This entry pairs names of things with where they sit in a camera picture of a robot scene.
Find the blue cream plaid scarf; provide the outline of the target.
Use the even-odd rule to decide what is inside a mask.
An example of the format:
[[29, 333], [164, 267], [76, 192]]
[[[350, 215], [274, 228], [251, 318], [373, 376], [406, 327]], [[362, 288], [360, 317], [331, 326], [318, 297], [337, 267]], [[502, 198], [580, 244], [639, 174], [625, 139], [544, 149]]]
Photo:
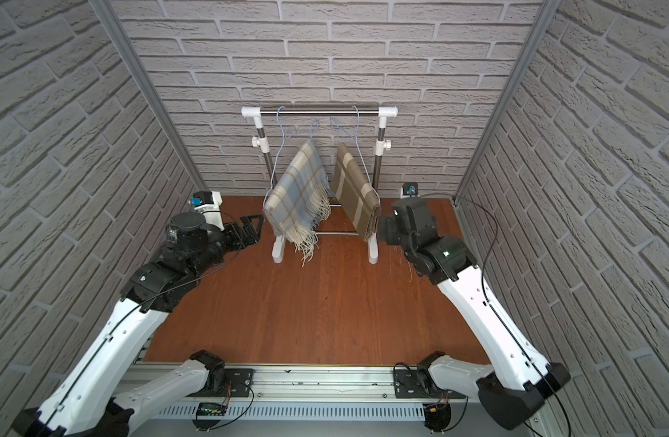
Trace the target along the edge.
[[328, 176], [312, 140], [298, 149], [269, 196], [264, 213], [274, 230], [302, 254], [306, 263], [314, 256], [317, 226], [331, 214]]

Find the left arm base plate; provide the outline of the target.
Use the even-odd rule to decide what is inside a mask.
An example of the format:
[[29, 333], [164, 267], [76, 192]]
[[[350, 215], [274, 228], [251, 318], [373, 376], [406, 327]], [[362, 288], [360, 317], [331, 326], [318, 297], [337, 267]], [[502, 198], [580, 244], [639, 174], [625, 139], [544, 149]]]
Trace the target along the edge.
[[220, 368], [209, 371], [203, 389], [194, 393], [194, 397], [249, 398], [254, 369]]

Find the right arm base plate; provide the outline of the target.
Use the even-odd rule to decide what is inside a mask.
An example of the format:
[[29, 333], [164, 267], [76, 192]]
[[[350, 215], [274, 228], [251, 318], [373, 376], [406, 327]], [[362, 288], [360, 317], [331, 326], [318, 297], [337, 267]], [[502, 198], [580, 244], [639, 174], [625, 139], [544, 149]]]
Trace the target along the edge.
[[445, 401], [465, 398], [461, 393], [438, 388], [426, 370], [418, 370], [401, 362], [393, 367], [393, 388], [397, 399]]

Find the brown beige plaid scarf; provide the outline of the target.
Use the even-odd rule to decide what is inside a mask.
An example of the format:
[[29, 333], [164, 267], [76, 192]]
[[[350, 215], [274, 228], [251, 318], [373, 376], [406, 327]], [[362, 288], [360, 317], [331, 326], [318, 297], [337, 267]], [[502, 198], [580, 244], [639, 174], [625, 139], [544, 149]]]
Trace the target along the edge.
[[381, 214], [380, 200], [344, 143], [340, 143], [337, 148], [330, 188], [347, 218], [352, 221], [359, 238], [370, 239], [377, 231]]

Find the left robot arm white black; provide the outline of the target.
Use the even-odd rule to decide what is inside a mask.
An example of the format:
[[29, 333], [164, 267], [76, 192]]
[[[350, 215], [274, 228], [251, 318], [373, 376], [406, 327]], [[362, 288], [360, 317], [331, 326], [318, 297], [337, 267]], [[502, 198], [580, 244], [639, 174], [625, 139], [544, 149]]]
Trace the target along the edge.
[[128, 436], [164, 408], [193, 394], [230, 395], [225, 362], [208, 351], [137, 389], [115, 394], [145, 342], [203, 278], [261, 239], [264, 217], [221, 227], [200, 212], [171, 218], [166, 241], [128, 280], [112, 315], [63, 384], [41, 406], [18, 413], [20, 436]]

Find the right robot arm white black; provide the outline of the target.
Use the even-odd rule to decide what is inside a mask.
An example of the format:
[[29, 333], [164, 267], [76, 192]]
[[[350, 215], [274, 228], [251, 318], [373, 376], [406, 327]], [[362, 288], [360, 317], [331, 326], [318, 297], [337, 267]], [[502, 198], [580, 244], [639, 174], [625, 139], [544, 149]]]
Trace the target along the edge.
[[486, 283], [476, 257], [457, 237], [442, 237], [427, 201], [397, 200], [382, 218], [379, 238], [402, 249], [418, 275], [426, 277], [456, 307], [490, 362], [463, 362], [433, 353], [416, 367], [431, 397], [458, 393], [480, 402], [502, 428], [513, 431], [555, 397], [570, 380], [567, 368], [549, 362], [520, 331]]

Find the light blue wire hanger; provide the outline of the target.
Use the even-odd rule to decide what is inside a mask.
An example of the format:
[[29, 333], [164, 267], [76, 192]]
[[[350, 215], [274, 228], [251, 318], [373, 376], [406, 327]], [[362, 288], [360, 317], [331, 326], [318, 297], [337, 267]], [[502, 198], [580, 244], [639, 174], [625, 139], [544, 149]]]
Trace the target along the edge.
[[[374, 188], [374, 185], [372, 183], [370, 174], [368, 172], [367, 162], [365, 162], [365, 160], [364, 160], [364, 157], [362, 155], [362, 152], [361, 152], [361, 149], [360, 149], [359, 143], [358, 143], [358, 129], [360, 127], [361, 114], [360, 114], [359, 109], [356, 106], [352, 106], [352, 108], [354, 109], [354, 111], [356, 111], [356, 118], [357, 118], [357, 123], [356, 123], [356, 128], [354, 130], [354, 135], [349, 135], [348, 132], [345, 129], [342, 129], [341, 127], [339, 127], [338, 123], [333, 118], [333, 117], [339, 117], [339, 116], [352, 117], [351, 114], [350, 114], [352, 112], [352, 109], [344, 109], [344, 107], [337, 107], [336, 109], [333, 109], [331, 112], [335, 113], [335, 115], [330, 116], [329, 123], [330, 123], [330, 126], [332, 127], [332, 129], [334, 129], [334, 131], [336, 131], [336, 133], [337, 133], [336, 136], [337, 136], [338, 139], [341, 139], [340, 136], [339, 136], [339, 133], [343, 133], [343, 135], [345, 137], [349, 137], [350, 139], [352, 139], [354, 141], [354, 144], [356, 145], [356, 150], [357, 150], [359, 158], [361, 160], [361, 164], [363, 166], [365, 174], [367, 175], [369, 185], [371, 185], [371, 188], [373, 189], [374, 193], [376, 194], [377, 202], [380, 205], [381, 204], [380, 196], [378, 195], [377, 189]], [[331, 178], [331, 180], [329, 180], [327, 187], [328, 187], [328, 190], [329, 190], [330, 194], [334, 195], [335, 198], [338, 198], [338, 195], [336, 195], [336, 189], [332, 189], [332, 186], [331, 186], [333, 181], [334, 181], [334, 175]]]
[[309, 139], [312, 139], [313, 136], [319, 131], [320, 129], [320, 122], [317, 118], [313, 118], [311, 120], [310, 127], [307, 129], [307, 131], [304, 132], [299, 132], [298, 129], [295, 129], [293, 133], [287, 135], [285, 132], [284, 125], [281, 123], [281, 115], [286, 111], [286, 106], [281, 106], [276, 109], [276, 123], [278, 127], [281, 130], [281, 145], [279, 146], [277, 152], [276, 152], [276, 157], [273, 159], [273, 164], [272, 164], [272, 169], [270, 170], [270, 187], [267, 189], [265, 193], [265, 197], [263, 200], [263, 205], [266, 204], [269, 196], [273, 192], [274, 188], [276, 187], [277, 184], [277, 176], [276, 176], [276, 170], [278, 168], [278, 161], [280, 158], [280, 155], [282, 153], [282, 150], [286, 144], [286, 141], [289, 138], [292, 137], [307, 137]]

